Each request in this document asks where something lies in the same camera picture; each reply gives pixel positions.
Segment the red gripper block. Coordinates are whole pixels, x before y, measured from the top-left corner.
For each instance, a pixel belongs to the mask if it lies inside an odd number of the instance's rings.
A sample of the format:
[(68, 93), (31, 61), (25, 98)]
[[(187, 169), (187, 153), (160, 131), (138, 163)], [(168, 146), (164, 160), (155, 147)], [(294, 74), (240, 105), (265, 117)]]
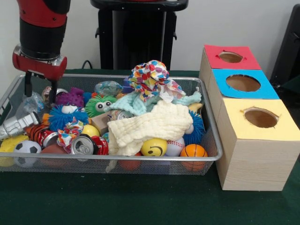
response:
[(51, 90), (49, 93), (49, 104), (54, 104), (57, 95), (58, 80), (63, 76), (67, 67), (67, 57), (59, 56), (52, 61), (40, 61), (22, 56), (20, 53), (13, 53), (13, 65), (16, 69), (26, 72), (25, 74), (25, 96), (32, 96), (31, 77), (32, 72), (43, 75), (51, 82)]

